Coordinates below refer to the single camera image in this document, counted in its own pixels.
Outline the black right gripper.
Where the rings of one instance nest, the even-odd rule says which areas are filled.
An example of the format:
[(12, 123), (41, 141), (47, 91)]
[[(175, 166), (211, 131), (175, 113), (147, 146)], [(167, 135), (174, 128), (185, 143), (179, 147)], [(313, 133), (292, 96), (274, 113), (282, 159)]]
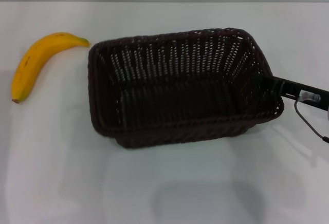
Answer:
[(328, 91), (300, 83), (266, 77), (266, 88), (277, 96), (297, 100), (298, 102), (328, 111)]

